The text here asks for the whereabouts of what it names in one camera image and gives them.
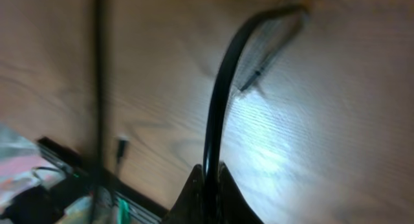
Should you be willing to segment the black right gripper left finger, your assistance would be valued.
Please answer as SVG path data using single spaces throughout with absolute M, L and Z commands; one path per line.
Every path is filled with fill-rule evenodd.
M 196 164 L 171 210 L 161 224 L 204 223 L 202 202 L 202 166 Z

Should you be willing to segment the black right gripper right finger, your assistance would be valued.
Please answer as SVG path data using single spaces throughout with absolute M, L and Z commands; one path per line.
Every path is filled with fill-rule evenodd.
M 219 201 L 225 224 L 263 224 L 250 208 L 224 162 L 219 163 Z

